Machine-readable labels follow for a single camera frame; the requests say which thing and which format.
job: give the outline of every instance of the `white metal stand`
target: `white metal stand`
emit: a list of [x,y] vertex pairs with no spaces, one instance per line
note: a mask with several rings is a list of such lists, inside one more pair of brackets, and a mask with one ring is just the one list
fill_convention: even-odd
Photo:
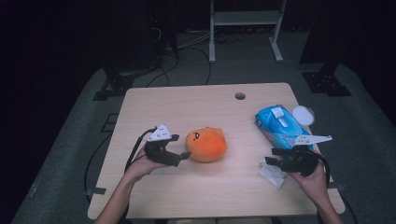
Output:
[[282,0],[280,10],[271,11],[226,11],[215,12],[214,0],[210,1],[210,41],[209,41],[209,61],[214,63],[216,61],[215,49],[215,26],[218,25],[264,25],[274,24],[276,26],[274,36],[269,38],[271,48],[275,54],[278,63],[283,62],[283,57],[280,54],[277,46],[277,37],[280,31],[280,25],[285,13],[285,6],[287,0]]

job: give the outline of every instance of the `black clamp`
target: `black clamp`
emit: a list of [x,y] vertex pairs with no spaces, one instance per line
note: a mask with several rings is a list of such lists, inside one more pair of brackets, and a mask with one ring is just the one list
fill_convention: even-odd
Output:
[[184,152],[180,155],[176,153],[169,152],[166,150],[166,145],[169,142],[174,142],[178,140],[178,134],[172,134],[172,138],[168,140],[160,140],[154,142],[147,142],[145,146],[145,152],[147,157],[151,161],[156,161],[165,165],[178,166],[180,161],[186,160],[190,156],[190,152]]
[[302,176],[309,176],[314,173],[318,165],[318,154],[304,145],[295,146],[292,149],[273,148],[272,154],[281,156],[283,160],[265,157],[265,162],[268,165],[279,167],[283,172],[295,172]]

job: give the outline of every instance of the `person's left hand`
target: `person's left hand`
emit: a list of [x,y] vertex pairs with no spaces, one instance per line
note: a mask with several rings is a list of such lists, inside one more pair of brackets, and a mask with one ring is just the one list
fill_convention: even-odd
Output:
[[134,157],[134,161],[125,173],[131,180],[139,181],[143,176],[149,175],[153,170],[168,166],[149,160],[144,148],[145,147],[140,148],[139,152]]

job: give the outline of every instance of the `wooden tabletop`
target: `wooden tabletop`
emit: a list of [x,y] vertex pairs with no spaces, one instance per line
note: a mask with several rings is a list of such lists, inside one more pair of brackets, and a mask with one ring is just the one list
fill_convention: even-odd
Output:
[[[245,94],[244,100],[235,98],[239,92]],[[221,128],[228,151],[219,161],[189,159],[145,176],[134,186],[128,218],[315,214],[315,206],[291,177],[286,176],[277,189],[259,174],[260,161],[271,156],[272,146],[254,124],[255,115],[278,104],[289,111],[298,105],[287,83],[128,90],[96,185],[106,193],[93,195],[88,216],[95,219],[103,210],[137,138],[162,123],[180,135],[168,144],[168,151],[184,152],[186,135],[204,127]],[[343,213],[337,189],[329,193],[336,211]]]

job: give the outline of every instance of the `orange plush toy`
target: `orange plush toy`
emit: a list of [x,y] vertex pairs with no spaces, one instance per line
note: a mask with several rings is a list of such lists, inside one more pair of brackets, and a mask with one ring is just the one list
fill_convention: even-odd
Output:
[[186,149],[196,161],[209,162],[220,159],[227,151],[222,129],[203,128],[186,136]]

